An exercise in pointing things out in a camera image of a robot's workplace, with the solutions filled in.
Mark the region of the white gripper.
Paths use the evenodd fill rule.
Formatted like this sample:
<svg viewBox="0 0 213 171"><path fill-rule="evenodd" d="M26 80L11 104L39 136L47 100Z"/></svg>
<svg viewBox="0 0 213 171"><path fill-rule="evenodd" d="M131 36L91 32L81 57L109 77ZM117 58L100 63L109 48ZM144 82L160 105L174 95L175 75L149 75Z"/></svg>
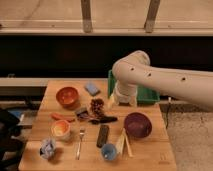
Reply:
<svg viewBox="0 0 213 171"><path fill-rule="evenodd" d="M114 103L130 104L137 107L137 87L135 85L124 84L117 82L115 84L113 94L110 95L108 100L108 108L111 108Z"/></svg>

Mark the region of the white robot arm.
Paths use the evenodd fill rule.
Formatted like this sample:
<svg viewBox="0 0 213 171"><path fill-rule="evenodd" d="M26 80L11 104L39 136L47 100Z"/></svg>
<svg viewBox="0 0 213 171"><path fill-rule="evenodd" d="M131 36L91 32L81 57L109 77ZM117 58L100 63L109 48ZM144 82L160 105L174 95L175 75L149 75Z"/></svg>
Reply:
<svg viewBox="0 0 213 171"><path fill-rule="evenodd" d="M137 106L138 86L213 110L213 72L157 68L147 53L134 51L112 66L116 79L110 100Z"/></svg>

